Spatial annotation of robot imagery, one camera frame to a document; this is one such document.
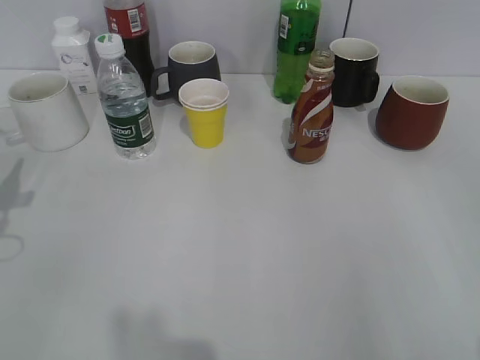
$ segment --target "yellow paper cup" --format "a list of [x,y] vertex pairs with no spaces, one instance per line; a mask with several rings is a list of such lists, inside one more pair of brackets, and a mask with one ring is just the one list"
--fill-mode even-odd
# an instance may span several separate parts
[[195,79],[178,91],[187,113],[192,140],[200,148],[214,148],[224,139],[228,86],[215,79]]

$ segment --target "bottle cap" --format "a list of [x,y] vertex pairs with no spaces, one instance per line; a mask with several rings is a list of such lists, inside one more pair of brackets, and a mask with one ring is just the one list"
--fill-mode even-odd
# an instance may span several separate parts
[[308,66],[317,73],[329,73],[335,69],[335,54],[328,49],[315,49]]
[[123,41],[118,34],[103,34],[95,39],[95,49],[103,59],[114,59],[125,54]]
[[53,22],[57,34],[63,36],[75,35],[80,30],[78,24],[79,20],[73,16],[59,17]]

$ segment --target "plastic bottle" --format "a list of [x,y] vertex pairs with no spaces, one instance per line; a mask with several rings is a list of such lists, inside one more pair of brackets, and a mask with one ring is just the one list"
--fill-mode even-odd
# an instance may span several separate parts
[[334,63],[333,52],[315,50],[308,64],[306,83],[293,108],[289,135],[289,154],[299,163],[316,163],[327,151],[333,123]]
[[154,66],[145,0],[103,0],[103,6],[109,32],[121,36],[127,58],[140,74],[147,96],[150,96]]
[[317,39],[320,9],[320,0],[281,2],[274,96],[285,104],[295,102],[304,85],[308,60]]
[[61,72],[70,80],[78,95],[97,92],[95,72],[89,54],[90,32],[79,26],[73,16],[61,17],[53,22],[55,37],[52,47]]
[[101,58],[98,93],[115,149],[123,158],[145,158],[155,150],[155,135],[140,75],[125,57],[119,35],[101,35],[95,47]]

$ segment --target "dark red mug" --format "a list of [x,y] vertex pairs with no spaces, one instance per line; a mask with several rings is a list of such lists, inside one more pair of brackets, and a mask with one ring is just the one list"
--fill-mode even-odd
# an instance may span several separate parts
[[397,148],[423,149],[437,138],[448,107],[449,92],[443,85],[422,76],[403,76],[383,99],[376,132]]

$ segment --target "white wall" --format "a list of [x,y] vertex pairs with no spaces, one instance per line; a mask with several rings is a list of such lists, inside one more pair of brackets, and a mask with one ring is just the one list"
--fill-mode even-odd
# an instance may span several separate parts
[[382,74],[480,76],[480,0],[353,0],[347,36],[380,48]]
[[[348,4],[323,0],[319,41],[341,37]],[[217,48],[223,72],[274,72],[280,0],[147,0],[147,5],[155,65],[166,63],[172,45],[201,40]],[[0,68],[56,68],[52,21],[62,16],[79,17],[94,35],[107,30],[101,0],[0,0]]]

